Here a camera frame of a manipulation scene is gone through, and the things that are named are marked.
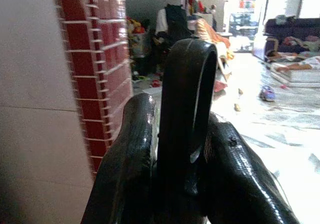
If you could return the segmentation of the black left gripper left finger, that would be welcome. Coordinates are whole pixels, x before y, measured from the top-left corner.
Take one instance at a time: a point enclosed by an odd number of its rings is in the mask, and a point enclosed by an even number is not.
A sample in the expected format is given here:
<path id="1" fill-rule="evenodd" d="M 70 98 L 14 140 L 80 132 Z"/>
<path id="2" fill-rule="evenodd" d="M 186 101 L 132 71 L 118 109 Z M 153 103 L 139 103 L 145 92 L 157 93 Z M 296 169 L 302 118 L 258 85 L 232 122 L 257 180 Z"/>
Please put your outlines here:
<path id="1" fill-rule="evenodd" d="M 157 103 L 147 93 L 129 99 L 113 145 L 99 165 L 83 224 L 150 224 L 157 148 Z"/>

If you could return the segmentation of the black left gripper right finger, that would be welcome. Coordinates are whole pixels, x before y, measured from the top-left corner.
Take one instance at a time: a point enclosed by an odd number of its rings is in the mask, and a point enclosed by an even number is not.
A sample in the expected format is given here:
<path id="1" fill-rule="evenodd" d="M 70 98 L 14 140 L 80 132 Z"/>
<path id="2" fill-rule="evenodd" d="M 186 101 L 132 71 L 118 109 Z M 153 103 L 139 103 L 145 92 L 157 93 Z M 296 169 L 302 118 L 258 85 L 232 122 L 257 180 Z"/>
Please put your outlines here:
<path id="1" fill-rule="evenodd" d="M 200 114 L 205 211 L 212 224 L 297 224 L 274 176 L 236 128 L 212 112 Z"/>

